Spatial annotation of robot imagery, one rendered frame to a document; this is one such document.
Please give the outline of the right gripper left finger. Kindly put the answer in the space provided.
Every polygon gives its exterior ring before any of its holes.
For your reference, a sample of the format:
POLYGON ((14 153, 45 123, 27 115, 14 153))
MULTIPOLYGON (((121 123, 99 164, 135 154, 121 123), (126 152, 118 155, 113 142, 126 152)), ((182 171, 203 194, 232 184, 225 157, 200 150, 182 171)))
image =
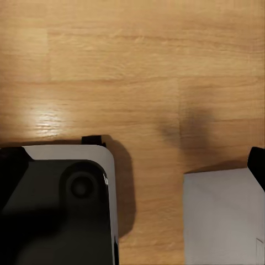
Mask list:
POLYGON ((24 147, 0 153, 0 213, 29 167, 24 147))

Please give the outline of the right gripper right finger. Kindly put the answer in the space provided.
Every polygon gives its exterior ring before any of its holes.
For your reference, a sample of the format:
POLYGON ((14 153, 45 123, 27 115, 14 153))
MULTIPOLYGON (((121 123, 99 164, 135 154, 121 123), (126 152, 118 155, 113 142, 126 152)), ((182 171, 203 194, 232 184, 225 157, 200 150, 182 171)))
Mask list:
POLYGON ((247 166, 265 191, 265 149, 251 148, 247 166))

